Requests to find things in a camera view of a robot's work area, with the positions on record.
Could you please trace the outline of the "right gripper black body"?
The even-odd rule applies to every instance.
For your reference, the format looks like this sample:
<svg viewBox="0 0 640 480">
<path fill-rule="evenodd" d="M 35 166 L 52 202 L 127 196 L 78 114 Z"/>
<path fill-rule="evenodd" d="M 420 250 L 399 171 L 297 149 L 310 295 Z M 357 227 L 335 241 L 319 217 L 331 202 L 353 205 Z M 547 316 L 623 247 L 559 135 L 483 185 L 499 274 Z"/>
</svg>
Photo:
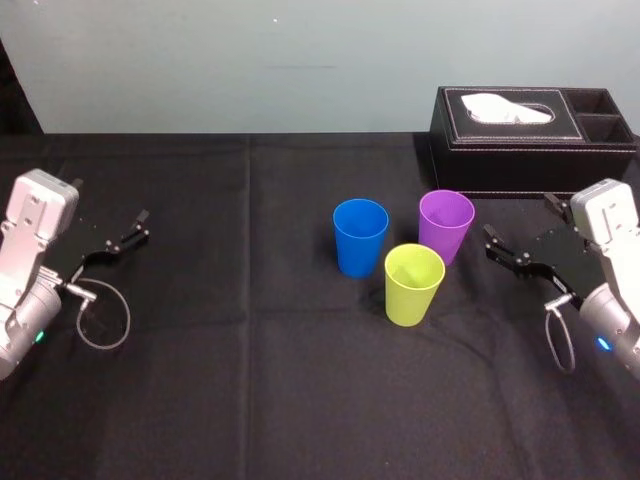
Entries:
<svg viewBox="0 0 640 480">
<path fill-rule="evenodd" d="M 532 241 L 532 274 L 549 280 L 561 293 L 570 293 L 576 309 L 605 282 L 595 253 L 568 226 L 547 230 Z"/>
</svg>

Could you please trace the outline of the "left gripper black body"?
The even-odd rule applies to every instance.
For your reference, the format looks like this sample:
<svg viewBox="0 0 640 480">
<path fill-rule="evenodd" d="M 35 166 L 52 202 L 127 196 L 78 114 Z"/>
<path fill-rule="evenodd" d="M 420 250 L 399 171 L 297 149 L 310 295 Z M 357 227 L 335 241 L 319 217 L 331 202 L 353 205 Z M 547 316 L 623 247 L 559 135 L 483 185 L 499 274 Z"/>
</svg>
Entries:
<svg viewBox="0 0 640 480">
<path fill-rule="evenodd" d="M 43 264 L 45 274 L 72 282 L 89 267 L 90 257 L 108 249 L 111 233 L 104 222 L 86 212 L 75 215 L 69 228 L 50 244 Z"/>
</svg>

